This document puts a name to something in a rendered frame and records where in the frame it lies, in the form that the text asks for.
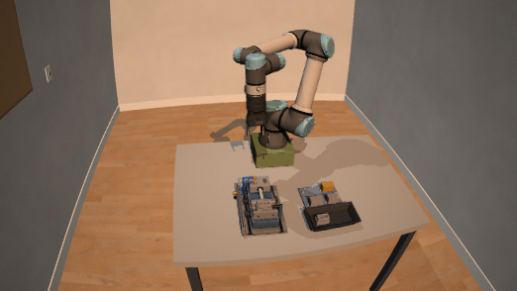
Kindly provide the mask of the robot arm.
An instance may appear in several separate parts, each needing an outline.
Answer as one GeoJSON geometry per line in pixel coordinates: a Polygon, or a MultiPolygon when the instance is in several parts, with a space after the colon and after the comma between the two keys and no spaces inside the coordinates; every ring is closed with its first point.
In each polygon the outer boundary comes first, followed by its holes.
{"type": "Polygon", "coordinates": [[[306,50],[307,59],[295,103],[290,109],[283,100],[266,102],[267,124],[263,126],[263,136],[259,135],[258,142],[270,149],[287,145],[286,132],[305,138],[313,130],[312,104],[323,64],[334,55],[334,40],[325,34],[295,30],[249,48],[238,47],[233,53],[234,62],[245,66],[246,84],[259,86],[266,83],[267,75],[284,68],[286,60],[280,52],[286,49],[306,50]]]}

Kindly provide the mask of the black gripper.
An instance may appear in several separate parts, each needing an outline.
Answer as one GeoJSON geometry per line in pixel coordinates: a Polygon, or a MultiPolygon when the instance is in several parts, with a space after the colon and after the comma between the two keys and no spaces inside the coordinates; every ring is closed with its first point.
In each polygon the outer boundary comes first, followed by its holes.
{"type": "Polygon", "coordinates": [[[260,86],[245,85],[246,102],[248,114],[247,136],[250,137],[250,127],[260,126],[260,133],[263,136],[263,126],[267,124],[266,109],[266,84],[260,86]]]}

